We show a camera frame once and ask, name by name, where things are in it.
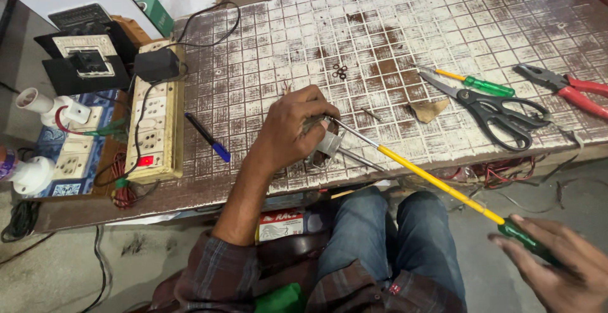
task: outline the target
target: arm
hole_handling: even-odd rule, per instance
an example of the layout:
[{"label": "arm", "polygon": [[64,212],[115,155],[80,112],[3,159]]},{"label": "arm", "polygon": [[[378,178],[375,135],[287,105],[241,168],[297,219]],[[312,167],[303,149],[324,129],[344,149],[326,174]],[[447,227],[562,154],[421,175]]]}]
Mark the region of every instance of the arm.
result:
[{"label": "arm", "polygon": [[511,218],[566,267],[539,264],[516,241],[489,236],[515,263],[547,311],[600,313],[608,298],[608,257],[559,222],[517,215]]},{"label": "arm", "polygon": [[183,308],[252,310],[259,277],[255,230],[273,175],[304,159],[325,136],[325,122],[303,133],[315,115],[340,117],[316,85],[289,93],[270,106],[209,240],[202,236],[175,289]]}]

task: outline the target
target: hand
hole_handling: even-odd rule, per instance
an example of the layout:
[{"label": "hand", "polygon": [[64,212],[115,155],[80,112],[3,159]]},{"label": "hand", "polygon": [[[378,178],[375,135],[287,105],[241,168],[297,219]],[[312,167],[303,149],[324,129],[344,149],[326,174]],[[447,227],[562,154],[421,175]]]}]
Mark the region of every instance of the hand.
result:
[{"label": "hand", "polygon": [[249,155],[270,174],[304,159],[323,140],[327,122],[316,123],[305,134],[302,123],[321,114],[340,118],[338,109],[325,100],[316,85],[288,93],[270,106]]},{"label": "hand", "polygon": [[543,243],[566,269],[537,263],[518,242],[500,235],[489,239],[508,255],[523,280],[549,312],[599,313],[608,298],[608,258],[567,226],[544,219],[512,220]]}]

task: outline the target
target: plaid shirt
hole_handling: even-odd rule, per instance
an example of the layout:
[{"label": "plaid shirt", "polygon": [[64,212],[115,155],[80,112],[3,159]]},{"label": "plaid shirt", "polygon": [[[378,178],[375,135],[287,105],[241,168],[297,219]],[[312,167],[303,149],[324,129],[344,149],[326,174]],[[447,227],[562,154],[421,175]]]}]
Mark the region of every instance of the plaid shirt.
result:
[{"label": "plaid shirt", "polygon": [[[206,233],[190,252],[175,287],[183,312],[253,312],[252,287],[260,276],[256,248],[229,244]],[[464,304],[435,281],[401,271],[387,290],[355,260],[323,277],[307,312],[466,312]]]}]

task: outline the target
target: shirt sleeve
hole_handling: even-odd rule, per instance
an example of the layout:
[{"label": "shirt sleeve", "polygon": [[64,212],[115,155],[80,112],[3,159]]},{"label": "shirt sleeve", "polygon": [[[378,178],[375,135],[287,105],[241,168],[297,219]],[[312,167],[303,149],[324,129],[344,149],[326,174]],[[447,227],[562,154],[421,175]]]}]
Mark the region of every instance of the shirt sleeve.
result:
[{"label": "shirt sleeve", "polygon": [[235,246],[203,232],[175,287],[185,312],[254,311],[252,287],[260,277],[255,246]]}]

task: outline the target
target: black power adapter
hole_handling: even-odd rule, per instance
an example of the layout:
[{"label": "black power adapter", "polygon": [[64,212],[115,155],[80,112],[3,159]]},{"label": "black power adapter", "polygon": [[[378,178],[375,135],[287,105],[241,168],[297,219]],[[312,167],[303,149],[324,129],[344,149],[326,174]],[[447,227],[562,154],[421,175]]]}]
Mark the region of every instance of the black power adapter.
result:
[{"label": "black power adapter", "polygon": [[179,58],[171,49],[139,53],[135,55],[133,72],[144,82],[152,83],[179,76]]}]

